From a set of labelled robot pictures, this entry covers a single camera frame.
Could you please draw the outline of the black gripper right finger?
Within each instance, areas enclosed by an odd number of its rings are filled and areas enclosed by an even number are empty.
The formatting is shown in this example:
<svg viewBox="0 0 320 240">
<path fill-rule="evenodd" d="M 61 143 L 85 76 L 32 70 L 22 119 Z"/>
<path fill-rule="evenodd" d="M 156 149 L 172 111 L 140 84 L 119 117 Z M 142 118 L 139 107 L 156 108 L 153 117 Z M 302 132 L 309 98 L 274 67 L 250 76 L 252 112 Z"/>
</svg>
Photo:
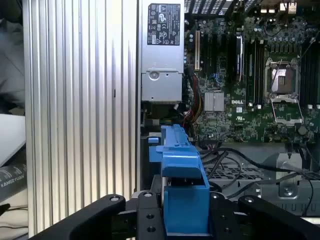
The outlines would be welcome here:
<svg viewBox="0 0 320 240">
<path fill-rule="evenodd" d="M 254 195 L 237 202 L 211 193 L 213 240 L 318 240 L 320 227 Z"/>
</svg>

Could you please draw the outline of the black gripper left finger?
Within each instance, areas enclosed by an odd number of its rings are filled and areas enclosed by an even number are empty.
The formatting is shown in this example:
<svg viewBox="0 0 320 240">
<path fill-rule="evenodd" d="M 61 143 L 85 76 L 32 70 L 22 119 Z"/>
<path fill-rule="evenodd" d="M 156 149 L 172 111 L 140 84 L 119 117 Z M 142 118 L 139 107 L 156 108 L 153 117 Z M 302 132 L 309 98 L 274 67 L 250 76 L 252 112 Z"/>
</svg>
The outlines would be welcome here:
<svg viewBox="0 0 320 240">
<path fill-rule="evenodd" d="M 142 192 L 127 201 L 106 195 L 32 236 L 33 240 L 163 240 L 165 230 L 158 197 Z"/>
</svg>

